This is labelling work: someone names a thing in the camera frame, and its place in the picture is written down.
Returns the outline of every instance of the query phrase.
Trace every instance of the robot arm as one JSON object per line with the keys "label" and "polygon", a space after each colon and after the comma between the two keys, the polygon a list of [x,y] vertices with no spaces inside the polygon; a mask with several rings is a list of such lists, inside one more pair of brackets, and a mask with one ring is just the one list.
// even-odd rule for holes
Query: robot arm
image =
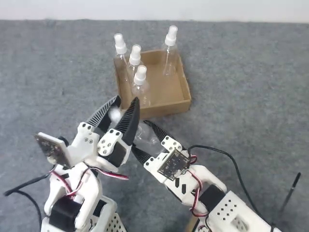
{"label": "robot arm", "polygon": [[89,227],[100,231],[104,228],[93,226],[94,221],[100,227],[110,222],[110,217],[97,209],[103,197],[97,175],[101,172],[121,177],[102,168],[118,172],[126,163],[140,115],[139,100],[135,98],[118,124],[108,130],[111,120],[107,112],[112,106],[120,106],[119,97],[99,108],[86,122],[81,122],[72,144],[67,147],[64,141],[47,134],[35,136],[48,161],[56,164],[51,172],[50,195],[44,206],[47,218],[43,220],[42,232],[83,232],[89,231]]}
{"label": "robot arm", "polygon": [[[173,195],[190,206],[192,213],[199,218],[195,232],[270,232],[271,226],[251,210],[236,194],[205,166],[189,165],[185,148],[171,135],[156,124],[147,121],[154,129],[166,153],[156,158],[132,147],[138,161]],[[210,186],[198,198],[202,184]]]}

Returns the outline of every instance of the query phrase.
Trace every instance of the red wire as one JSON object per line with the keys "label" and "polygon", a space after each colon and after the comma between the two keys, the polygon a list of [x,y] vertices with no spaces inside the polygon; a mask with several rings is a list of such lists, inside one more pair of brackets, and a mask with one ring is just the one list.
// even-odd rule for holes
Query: red wire
{"label": "red wire", "polygon": [[72,192],[70,185],[67,183],[67,181],[62,176],[60,176],[54,170],[51,171],[51,174],[55,175],[59,180],[62,181],[62,183],[65,185],[66,189],[68,190],[68,192]]}
{"label": "red wire", "polygon": [[198,197],[199,197],[199,191],[203,188],[203,183],[200,181],[200,179],[195,175],[193,174],[191,171],[188,171],[189,173],[191,173],[192,177],[198,182],[198,185],[199,187],[196,189],[196,192],[195,192],[195,196],[194,196],[194,202],[193,202],[193,205],[192,207],[190,208],[190,211],[192,212],[192,214],[195,216],[195,217],[205,217],[207,214],[196,214],[194,213],[194,210],[195,210],[195,207],[197,205],[197,201],[198,201]]}
{"label": "red wire", "polygon": [[191,156],[191,160],[190,160],[190,164],[194,164],[197,161],[197,156],[192,155]]}
{"label": "red wire", "polygon": [[91,169],[94,169],[94,170],[97,170],[99,171],[100,173],[104,174],[104,175],[107,175],[107,176],[111,176],[111,177],[114,177],[114,178],[118,178],[118,179],[122,179],[122,180],[128,180],[129,178],[126,176],[126,175],[121,175],[121,174],[116,174],[116,173],[110,173],[110,172],[106,172],[100,168],[97,168],[97,167],[88,167],[87,169],[85,169],[81,175],[81,178],[80,178],[80,181],[78,182],[77,184],[77,187],[74,191],[70,191],[67,196],[73,196],[75,195],[75,193],[77,192],[77,189],[81,186],[82,184],[82,180],[83,180],[83,177],[84,175],[86,174],[87,171],[91,170]]}

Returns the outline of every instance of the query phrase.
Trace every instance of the white wall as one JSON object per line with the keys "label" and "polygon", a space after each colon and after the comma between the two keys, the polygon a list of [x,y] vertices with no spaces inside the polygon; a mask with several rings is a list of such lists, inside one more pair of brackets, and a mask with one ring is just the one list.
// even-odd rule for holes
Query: white wall
{"label": "white wall", "polygon": [[0,19],[309,22],[309,0],[0,0]]}

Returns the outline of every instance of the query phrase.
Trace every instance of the cardboard tray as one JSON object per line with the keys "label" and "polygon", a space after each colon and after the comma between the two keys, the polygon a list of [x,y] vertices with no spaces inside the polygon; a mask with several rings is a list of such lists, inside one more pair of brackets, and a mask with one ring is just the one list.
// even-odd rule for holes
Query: cardboard tray
{"label": "cardboard tray", "polygon": [[[150,84],[151,106],[140,109],[140,118],[160,117],[177,114],[189,110],[191,94],[183,72],[183,63],[178,54],[176,73],[173,76],[163,76],[163,65],[160,63],[163,52],[160,50],[141,53],[141,60],[147,67],[147,81]],[[114,59],[115,67],[119,60]],[[123,73],[115,68],[118,93],[121,97],[122,109],[127,109],[134,98],[130,83],[124,81]]]}

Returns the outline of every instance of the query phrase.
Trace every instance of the gray carpet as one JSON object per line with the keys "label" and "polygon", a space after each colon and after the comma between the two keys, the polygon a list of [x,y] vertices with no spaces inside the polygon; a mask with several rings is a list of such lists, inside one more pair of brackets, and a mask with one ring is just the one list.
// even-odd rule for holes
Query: gray carpet
{"label": "gray carpet", "polygon": [[[50,168],[33,134],[70,141],[79,122],[117,93],[113,35],[131,47],[159,47],[171,22],[0,21],[1,192]],[[265,218],[281,206],[298,171],[303,176],[279,227],[309,228],[309,25],[176,22],[192,93],[189,112],[155,119],[185,146],[206,144],[235,156],[248,191]],[[198,162],[247,202],[231,161],[196,151]],[[183,231],[188,207],[133,156],[130,177],[102,177],[129,232]],[[44,180],[24,189],[43,207]],[[0,197],[0,231],[37,231],[33,205]]]}

